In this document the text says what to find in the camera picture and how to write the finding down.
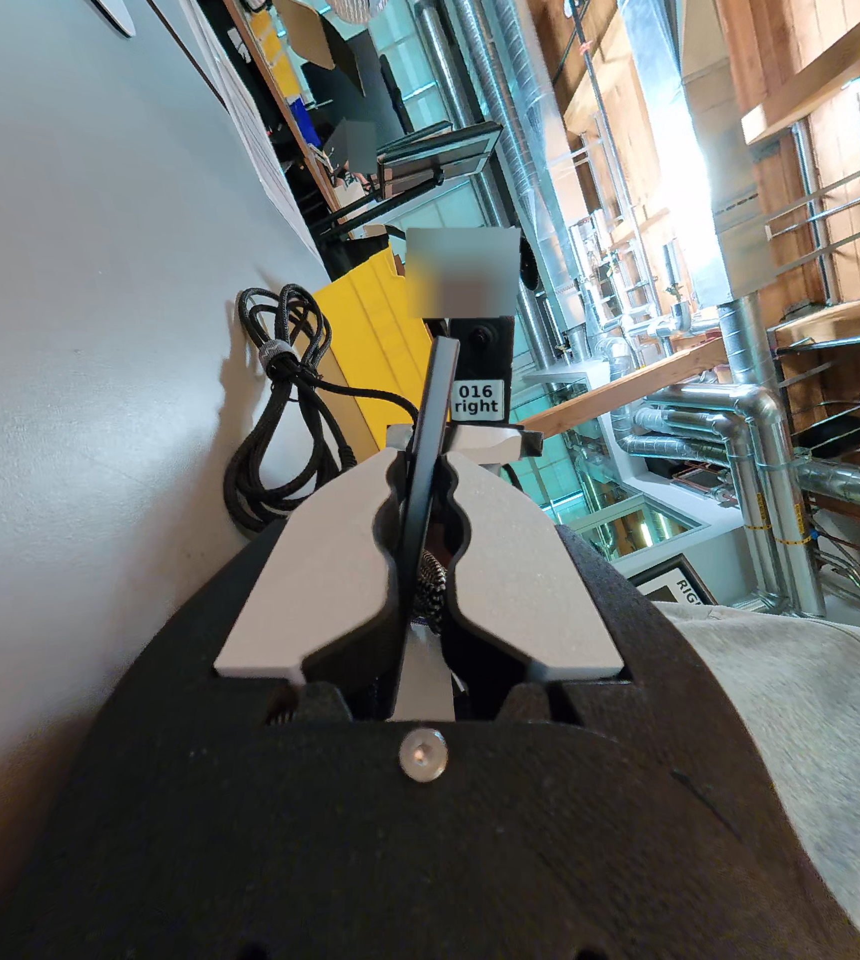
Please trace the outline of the grey usb hub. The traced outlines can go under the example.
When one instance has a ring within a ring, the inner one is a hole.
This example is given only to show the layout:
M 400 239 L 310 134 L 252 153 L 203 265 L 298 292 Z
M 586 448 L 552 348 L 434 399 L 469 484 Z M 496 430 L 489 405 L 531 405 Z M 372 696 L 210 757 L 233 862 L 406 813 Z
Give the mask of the grey usb hub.
M 451 671 L 439 637 L 413 620 L 418 572 L 433 506 L 436 462 L 445 439 L 450 393 L 460 344 L 436 338 L 407 465 L 407 498 L 396 552 L 401 622 L 401 659 L 389 720 L 451 722 L 455 717 Z

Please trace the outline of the black monitor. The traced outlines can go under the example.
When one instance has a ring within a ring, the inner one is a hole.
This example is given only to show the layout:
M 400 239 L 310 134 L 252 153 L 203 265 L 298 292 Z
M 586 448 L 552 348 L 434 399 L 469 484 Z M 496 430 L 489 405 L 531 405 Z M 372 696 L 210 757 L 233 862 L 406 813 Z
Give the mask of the black monitor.
M 390 199 L 439 176 L 450 180 L 482 173 L 503 130 L 499 123 L 484 121 L 388 146 L 378 155 L 381 195 Z

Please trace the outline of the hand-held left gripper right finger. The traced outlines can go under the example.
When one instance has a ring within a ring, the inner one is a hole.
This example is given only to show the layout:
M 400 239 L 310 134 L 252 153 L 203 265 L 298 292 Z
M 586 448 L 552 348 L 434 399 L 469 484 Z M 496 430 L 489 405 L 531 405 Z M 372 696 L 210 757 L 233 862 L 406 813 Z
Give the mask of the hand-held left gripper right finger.
M 530 680 L 617 677 L 624 660 L 554 523 L 463 454 L 445 454 L 442 465 L 462 529 L 449 575 L 457 623 Z

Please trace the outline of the framed black white marker sign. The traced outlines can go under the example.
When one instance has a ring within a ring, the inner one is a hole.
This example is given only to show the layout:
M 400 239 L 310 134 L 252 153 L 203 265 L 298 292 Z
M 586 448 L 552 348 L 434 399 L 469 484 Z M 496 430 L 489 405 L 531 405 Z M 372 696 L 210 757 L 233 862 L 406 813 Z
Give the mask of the framed black white marker sign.
M 664 559 L 628 578 L 652 602 L 716 606 L 717 601 L 684 555 Z

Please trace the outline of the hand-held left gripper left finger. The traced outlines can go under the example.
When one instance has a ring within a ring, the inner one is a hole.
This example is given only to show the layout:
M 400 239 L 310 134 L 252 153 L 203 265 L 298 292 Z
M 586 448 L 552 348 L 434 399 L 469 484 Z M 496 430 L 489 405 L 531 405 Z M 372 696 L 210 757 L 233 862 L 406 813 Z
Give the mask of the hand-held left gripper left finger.
M 388 447 L 286 521 L 214 668 L 225 679 L 363 689 L 398 666 L 405 454 Z

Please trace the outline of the wooden handrail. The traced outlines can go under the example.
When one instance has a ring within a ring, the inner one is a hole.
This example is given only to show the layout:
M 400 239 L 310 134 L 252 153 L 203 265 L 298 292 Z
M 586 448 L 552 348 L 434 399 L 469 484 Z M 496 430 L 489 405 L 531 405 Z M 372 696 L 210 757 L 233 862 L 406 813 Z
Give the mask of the wooden handrail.
M 555 437 L 661 389 L 711 371 L 713 367 L 726 362 L 724 340 L 712 339 L 529 416 L 521 421 L 521 426 L 526 430 L 541 433 L 544 437 Z

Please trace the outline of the silver metal pipes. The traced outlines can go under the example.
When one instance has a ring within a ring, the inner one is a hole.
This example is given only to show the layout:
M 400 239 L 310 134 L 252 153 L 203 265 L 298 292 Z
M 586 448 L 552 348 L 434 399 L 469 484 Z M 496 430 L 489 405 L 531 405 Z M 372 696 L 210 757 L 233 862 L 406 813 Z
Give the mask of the silver metal pipes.
M 746 526 L 762 522 L 764 592 L 805 618 L 826 613 L 803 492 L 860 506 L 860 467 L 799 459 L 755 295 L 719 307 L 733 383 L 662 388 L 636 409 L 610 412 L 617 446 L 629 455 L 729 465 Z

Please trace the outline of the grey desk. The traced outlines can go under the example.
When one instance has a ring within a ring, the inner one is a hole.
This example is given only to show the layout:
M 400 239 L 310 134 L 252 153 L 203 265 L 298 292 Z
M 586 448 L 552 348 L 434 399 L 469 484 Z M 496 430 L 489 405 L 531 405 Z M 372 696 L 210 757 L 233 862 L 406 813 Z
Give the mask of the grey desk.
M 0 819 L 243 545 L 247 286 L 325 282 L 167 29 L 179 2 L 0 2 Z

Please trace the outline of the yellow plastic bin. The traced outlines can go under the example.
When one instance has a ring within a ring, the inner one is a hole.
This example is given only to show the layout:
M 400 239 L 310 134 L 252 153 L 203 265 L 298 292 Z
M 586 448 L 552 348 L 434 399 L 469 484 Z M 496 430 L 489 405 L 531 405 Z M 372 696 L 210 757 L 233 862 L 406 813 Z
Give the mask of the yellow plastic bin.
M 350 388 L 394 394 L 419 407 L 432 337 L 408 312 L 407 282 L 389 246 L 316 295 L 332 354 Z

